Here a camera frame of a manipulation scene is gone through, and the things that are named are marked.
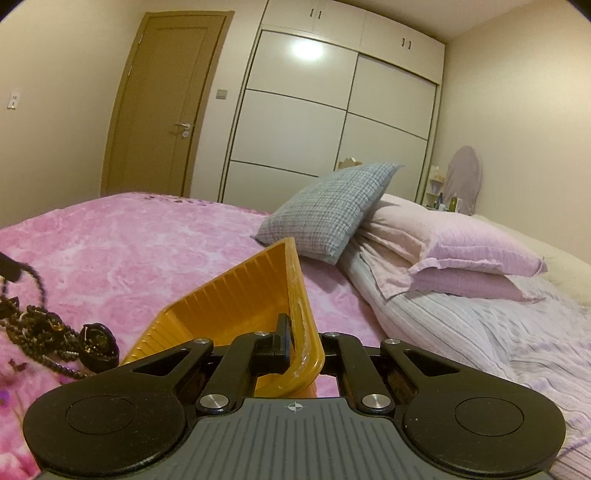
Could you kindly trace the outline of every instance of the yellow plastic container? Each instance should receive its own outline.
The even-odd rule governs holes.
[[[324,350],[310,310],[296,243],[286,238],[169,305],[121,362],[126,364],[194,338],[228,345],[238,335],[273,332],[277,316],[291,319],[291,365],[256,384],[258,397],[315,396]]]

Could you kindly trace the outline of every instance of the pink bedspread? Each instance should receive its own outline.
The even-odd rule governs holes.
[[[55,210],[0,231],[0,251],[33,265],[48,308],[79,330],[102,322],[121,358],[166,305],[259,252],[250,236],[265,214],[202,200],[121,194]],[[370,307],[335,268],[302,259],[319,332],[338,330],[378,346],[385,334]],[[33,281],[11,286],[38,303]],[[0,479],[38,472],[21,433],[28,406],[68,381],[31,362],[0,332]],[[319,396],[336,395],[317,380]]]

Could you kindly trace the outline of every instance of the wall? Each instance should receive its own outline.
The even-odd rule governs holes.
[[[146,11],[234,10],[197,149],[191,196],[217,199],[266,0],[25,0],[0,24],[0,228],[99,195],[125,60]],[[22,89],[16,111],[4,102]],[[227,100],[215,100],[217,88]]]
[[[213,78],[191,184],[192,198],[217,201],[230,130],[246,71],[267,0],[145,0],[147,11],[233,10],[234,18]],[[226,100],[215,98],[217,89],[228,91]]]
[[[0,24],[0,227],[98,196],[139,3],[25,0]]]
[[[446,47],[433,163],[471,145],[476,212],[591,262],[591,23],[538,0]]]

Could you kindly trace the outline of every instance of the gray plaid pillow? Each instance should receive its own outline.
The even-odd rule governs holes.
[[[365,213],[402,165],[344,168],[300,190],[267,217],[256,234],[264,245],[292,236],[300,255],[335,265]]]

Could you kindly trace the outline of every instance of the silver bolt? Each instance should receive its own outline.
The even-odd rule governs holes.
[[[364,396],[361,399],[361,403],[365,405],[367,408],[380,410],[381,408],[386,408],[388,405],[390,405],[391,400],[386,395],[372,393],[370,395]]]
[[[205,395],[201,398],[199,403],[205,408],[211,408],[212,410],[217,410],[219,408],[224,408],[226,405],[230,403],[228,397],[225,395],[221,395],[219,393],[212,393],[211,395]]]

